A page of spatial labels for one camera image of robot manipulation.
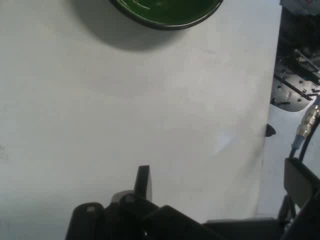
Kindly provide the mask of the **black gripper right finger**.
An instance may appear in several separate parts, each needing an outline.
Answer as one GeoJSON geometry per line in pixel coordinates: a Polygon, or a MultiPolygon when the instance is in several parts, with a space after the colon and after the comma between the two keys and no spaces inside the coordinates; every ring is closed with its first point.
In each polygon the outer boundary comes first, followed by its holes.
{"type": "Polygon", "coordinates": [[[320,238],[320,179],[298,158],[284,163],[286,195],[278,219],[284,223],[282,240],[320,238]]]}

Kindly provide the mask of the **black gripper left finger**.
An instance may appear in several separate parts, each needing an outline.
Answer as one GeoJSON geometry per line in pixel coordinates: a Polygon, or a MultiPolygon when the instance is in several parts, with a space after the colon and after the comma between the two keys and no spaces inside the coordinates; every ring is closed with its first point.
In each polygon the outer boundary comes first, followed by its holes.
{"type": "Polygon", "coordinates": [[[119,192],[104,207],[98,202],[77,206],[71,215],[67,240],[144,240],[143,218],[159,207],[152,203],[151,171],[138,167],[133,190],[119,192]]]}

